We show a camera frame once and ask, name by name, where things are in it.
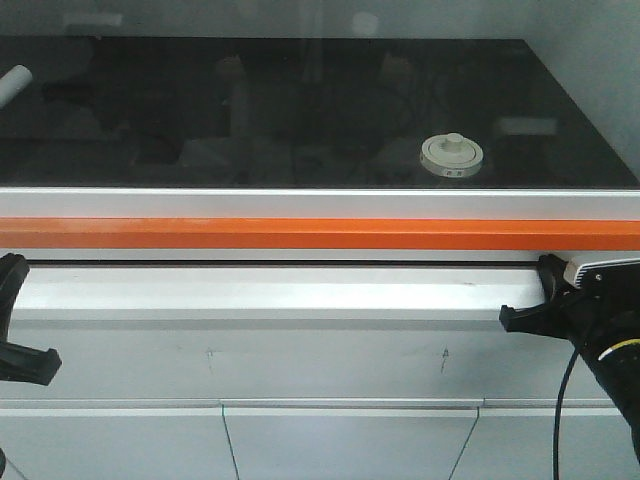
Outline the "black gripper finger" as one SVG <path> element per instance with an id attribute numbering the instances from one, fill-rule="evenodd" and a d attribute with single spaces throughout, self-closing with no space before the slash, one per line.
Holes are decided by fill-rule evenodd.
<path id="1" fill-rule="evenodd" d="M 61 367 L 55 349 L 40 351 L 9 342 L 1 343 L 1 380 L 49 385 Z"/>
<path id="2" fill-rule="evenodd" d="M 30 271 L 23 255 L 8 253 L 1 258 L 1 341 L 6 342 L 16 298 Z"/>

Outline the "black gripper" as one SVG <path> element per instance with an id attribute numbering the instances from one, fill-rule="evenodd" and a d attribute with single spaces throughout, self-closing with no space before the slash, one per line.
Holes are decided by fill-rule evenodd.
<path id="1" fill-rule="evenodd" d="M 589 363 L 637 348 L 639 286 L 622 281 L 577 289 L 566 282 L 566 267 L 567 262 L 554 254 L 538 258 L 544 297 L 553 301 L 522 309 L 502 305 L 499 321 L 504 330 L 568 340 L 581 348 Z"/>

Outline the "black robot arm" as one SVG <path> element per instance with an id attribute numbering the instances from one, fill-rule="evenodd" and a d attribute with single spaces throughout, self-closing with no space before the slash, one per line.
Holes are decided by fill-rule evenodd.
<path id="1" fill-rule="evenodd" d="M 552 436 L 553 477 L 560 477 L 562 405 L 576 361 L 581 358 L 612 400 L 639 452 L 639 259 L 614 255 L 539 257 L 536 271 L 544 302 L 515 309 L 503 305 L 507 332 L 569 341 L 573 347 L 557 394 Z"/>

